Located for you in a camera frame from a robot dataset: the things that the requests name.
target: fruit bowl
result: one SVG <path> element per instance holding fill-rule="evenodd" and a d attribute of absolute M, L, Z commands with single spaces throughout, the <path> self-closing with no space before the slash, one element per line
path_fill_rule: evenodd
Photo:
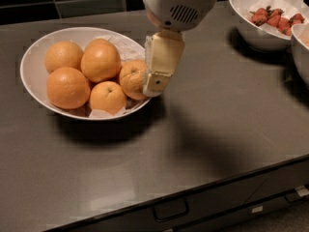
<path fill-rule="evenodd" d="M 284 17 L 291 18 L 301 13 L 308 20 L 308 7 L 301 0 L 229 0 L 232 13 L 237 17 L 236 27 L 244 40 L 254 49 L 262 52 L 284 50 L 291 45 L 291 36 L 286 36 L 264 24 L 257 26 L 250 21 L 252 12 L 271 6 L 284 11 Z"/>
<path fill-rule="evenodd" d="M 300 77 L 309 87 L 309 24 L 292 28 L 291 49 L 295 66 Z"/>
<path fill-rule="evenodd" d="M 128 99 L 126 109 L 116 115 L 92 111 L 87 103 L 77 109 L 65 110 L 49 102 L 46 93 L 46 81 L 49 73 L 44 66 L 44 55 L 49 47 L 59 41 L 71 41 L 84 49 L 87 43 L 96 38 L 102 38 L 113 43 L 119 50 L 122 61 L 145 58 L 145 49 L 139 43 L 113 31 L 94 27 L 74 27 L 55 31 L 34 42 L 22 57 L 20 76 L 27 92 L 47 109 L 79 120 L 114 120 L 144 107 L 150 101 L 150 98 L 142 101 Z"/>

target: orange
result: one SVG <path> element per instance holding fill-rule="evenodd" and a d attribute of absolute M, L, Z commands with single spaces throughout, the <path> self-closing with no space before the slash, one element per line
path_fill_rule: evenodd
<path fill-rule="evenodd" d="M 93 88 L 89 104 L 92 109 L 103 110 L 115 115 L 126 107 L 126 95 L 116 82 L 103 81 Z"/>
<path fill-rule="evenodd" d="M 98 43 L 85 50 L 81 59 L 81 71 L 92 82 L 98 83 L 117 75 L 121 58 L 112 43 Z"/>
<path fill-rule="evenodd" d="M 80 70 L 83 54 L 82 48 L 77 43 L 69 41 L 54 43 L 45 53 L 45 67 L 49 73 L 61 67 L 72 67 Z"/>
<path fill-rule="evenodd" d="M 86 103 L 90 96 L 89 81 L 85 75 L 71 67 L 62 67 L 47 78 L 49 101 L 63 109 L 76 109 Z"/>
<path fill-rule="evenodd" d="M 102 39 L 102 38 L 96 38 L 91 40 L 85 47 L 85 51 L 88 50 L 90 47 L 92 47 L 93 45 L 97 45 L 97 44 L 111 44 L 111 42 Z"/>
<path fill-rule="evenodd" d="M 143 81 L 146 71 L 146 62 L 142 59 L 123 62 L 119 74 L 120 85 L 125 94 L 134 100 L 144 100 L 147 97 L 143 94 Z"/>

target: backsplash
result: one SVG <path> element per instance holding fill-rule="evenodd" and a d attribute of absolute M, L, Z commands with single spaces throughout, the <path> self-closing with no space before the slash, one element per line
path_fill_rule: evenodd
<path fill-rule="evenodd" d="M 0 0 L 0 25 L 136 10 L 142 0 Z"/>

